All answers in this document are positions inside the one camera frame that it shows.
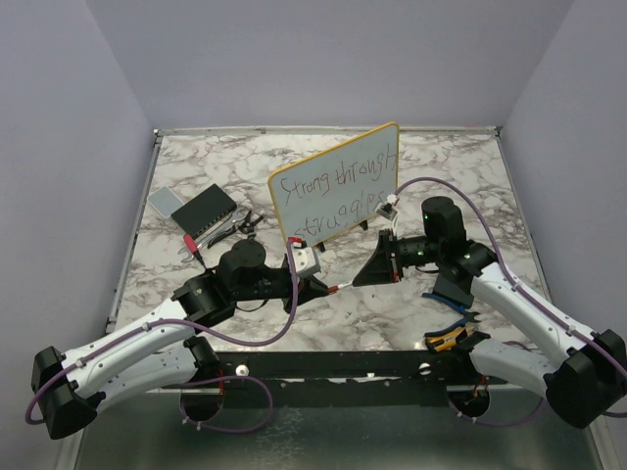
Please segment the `yellow framed whiteboard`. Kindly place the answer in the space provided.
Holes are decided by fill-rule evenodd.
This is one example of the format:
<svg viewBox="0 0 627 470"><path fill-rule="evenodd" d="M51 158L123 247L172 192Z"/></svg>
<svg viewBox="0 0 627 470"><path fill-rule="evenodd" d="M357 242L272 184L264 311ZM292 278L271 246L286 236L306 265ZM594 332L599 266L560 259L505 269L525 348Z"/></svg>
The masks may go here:
<svg viewBox="0 0 627 470"><path fill-rule="evenodd" d="M374 216L398 187L399 144L400 127L388 122L273 172L282 236L313 246Z"/></svg>

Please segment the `white marker pen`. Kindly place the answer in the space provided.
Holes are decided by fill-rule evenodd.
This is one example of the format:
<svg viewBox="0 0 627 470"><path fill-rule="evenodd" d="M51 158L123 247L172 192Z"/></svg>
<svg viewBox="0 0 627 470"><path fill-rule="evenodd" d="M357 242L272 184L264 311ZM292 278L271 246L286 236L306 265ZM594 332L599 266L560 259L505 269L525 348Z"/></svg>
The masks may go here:
<svg viewBox="0 0 627 470"><path fill-rule="evenodd" d="M349 287L352 287L352 286L353 286L353 282L349 281L349 282L345 282L345 283L339 283L339 284L337 284L336 287L337 287L338 290L342 290L342 289L346 289L346 288L349 288Z"/></svg>

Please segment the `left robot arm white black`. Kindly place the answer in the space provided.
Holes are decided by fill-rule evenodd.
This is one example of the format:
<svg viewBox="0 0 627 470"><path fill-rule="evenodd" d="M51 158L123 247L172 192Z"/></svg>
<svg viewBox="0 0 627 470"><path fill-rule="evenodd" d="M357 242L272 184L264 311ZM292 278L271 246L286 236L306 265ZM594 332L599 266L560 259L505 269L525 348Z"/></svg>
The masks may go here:
<svg viewBox="0 0 627 470"><path fill-rule="evenodd" d="M316 278L319 260L304 240L289 240L278 268L267 266L265 257L260 242L241 240L217 266L188 279L120 330L66 352L54 347L38 352L25 422L45 426L49 438L59 440L126 397L189 382L206 386L218 377L219 367L204 336L225 340L214 328L231 318L239 303L280 300L293 320L298 306L332 293Z"/></svg>

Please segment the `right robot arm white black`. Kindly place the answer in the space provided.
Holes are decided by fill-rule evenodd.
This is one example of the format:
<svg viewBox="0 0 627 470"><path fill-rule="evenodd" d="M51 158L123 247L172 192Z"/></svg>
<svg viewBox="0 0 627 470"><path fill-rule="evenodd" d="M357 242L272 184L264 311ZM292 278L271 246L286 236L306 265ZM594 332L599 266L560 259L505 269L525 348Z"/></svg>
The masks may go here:
<svg viewBox="0 0 627 470"><path fill-rule="evenodd" d="M421 210L423 235L399 238L391 229L380 231L354 286L398 283L405 269L434 263L448 299L491 306L538 348L521 351L475 333L455 346L450 359L458 381L503 379L545 399L579 429L625 398L626 344L617 333L597 332L530 290L493 250L467 239L461 211L450 198L429 198Z"/></svg>

